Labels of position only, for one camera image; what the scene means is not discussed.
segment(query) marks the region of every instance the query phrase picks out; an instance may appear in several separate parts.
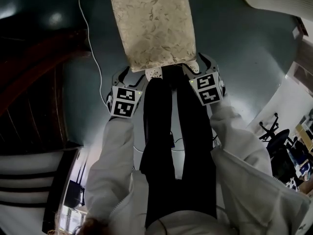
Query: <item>desk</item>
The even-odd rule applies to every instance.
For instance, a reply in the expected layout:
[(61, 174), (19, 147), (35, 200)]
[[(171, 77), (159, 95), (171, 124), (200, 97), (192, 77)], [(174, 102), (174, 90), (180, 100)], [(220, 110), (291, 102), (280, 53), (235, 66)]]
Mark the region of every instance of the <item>desk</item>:
[(303, 143), (307, 147), (309, 153), (313, 155), (313, 153), (311, 152), (311, 150), (313, 149), (313, 143), (309, 135), (306, 133), (306, 130), (304, 129), (304, 127), (301, 124), (298, 124), (295, 129), (298, 132), (301, 139), (303, 140)]

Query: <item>black pants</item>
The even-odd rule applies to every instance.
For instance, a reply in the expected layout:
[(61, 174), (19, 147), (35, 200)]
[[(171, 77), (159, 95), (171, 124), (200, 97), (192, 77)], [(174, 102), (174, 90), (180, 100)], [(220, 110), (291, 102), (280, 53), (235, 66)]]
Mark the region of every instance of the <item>black pants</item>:
[(146, 89), (144, 130), (146, 147), (140, 170), (149, 183), (146, 227), (177, 211), (199, 211), (216, 217), (216, 170), (210, 151), (212, 129), (206, 108), (198, 100), (181, 73), (177, 101), (185, 148), (182, 180), (175, 179), (169, 143), (172, 92), (160, 78), (153, 78)]

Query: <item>jacket sleeve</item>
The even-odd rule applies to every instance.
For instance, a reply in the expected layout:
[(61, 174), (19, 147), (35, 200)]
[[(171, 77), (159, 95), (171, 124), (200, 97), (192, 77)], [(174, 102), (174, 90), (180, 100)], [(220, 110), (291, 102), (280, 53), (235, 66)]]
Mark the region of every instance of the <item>jacket sleeve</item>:
[(262, 142), (246, 130), (242, 117), (231, 107), (227, 95), (211, 105), (211, 126), (218, 135), (222, 149), (247, 162), (256, 169), (272, 175), (270, 158)]
[(130, 119), (111, 119), (104, 130), (99, 160), (90, 169), (85, 203), (88, 217), (107, 222), (128, 194), (134, 165), (134, 133)]

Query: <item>beige box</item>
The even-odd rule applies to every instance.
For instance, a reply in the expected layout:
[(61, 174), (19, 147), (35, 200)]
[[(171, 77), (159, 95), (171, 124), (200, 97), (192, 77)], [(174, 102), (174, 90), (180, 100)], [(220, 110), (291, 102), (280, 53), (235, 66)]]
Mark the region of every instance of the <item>beige box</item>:
[(133, 72), (196, 59), (188, 0), (111, 0)]

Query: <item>black office chair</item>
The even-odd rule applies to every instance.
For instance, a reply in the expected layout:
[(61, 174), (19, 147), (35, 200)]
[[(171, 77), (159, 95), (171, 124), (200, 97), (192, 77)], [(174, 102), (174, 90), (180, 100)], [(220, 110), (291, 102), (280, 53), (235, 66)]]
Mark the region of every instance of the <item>black office chair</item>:
[(275, 137), (275, 131), (279, 128), (279, 125), (277, 123), (278, 114), (275, 113), (274, 116), (276, 117), (276, 119), (274, 121), (274, 124), (271, 126), (271, 128), (269, 130), (263, 126), (263, 122), (259, 123), (260, 126), (262, 127), (262, 129), (266, 131), (266, 133), (260, 137), (260, 139), (263, 140), (264, 142), (267, 142), (269, 137), (274, 138)]
[(270, 163), (273, 176), (282, 183), (286, 184), (290, 178), (294, 178), (297, 186), (302, 183), (296, 176), (294, 165), (288, 155), (286, 147), (279, 148)]
[(289, 140), (293, 144), (293, 141), (289, 138), (290, 133), (289, 129), (283, 130), (278, 134), (275, 134), (275, 131), (279, 128), (279, 125), (277, 123), (278, 114), (275, 113), (274, 116), (276, 117), (276, 119), (274, 121), (274, 124), (271, 126), (269, 130), (263, 126), (262, 122), (260, 122), (260, 126), (262, 127), (263, 130), (266, 131), (266, 133), (259, 139), (261, 139), (263, 142), (268, 142), (267, 150), (271, 158), (276, 155), (279, 149), (281, 148), (286, 149), (286, 147), (284, 146), (286, 140)]

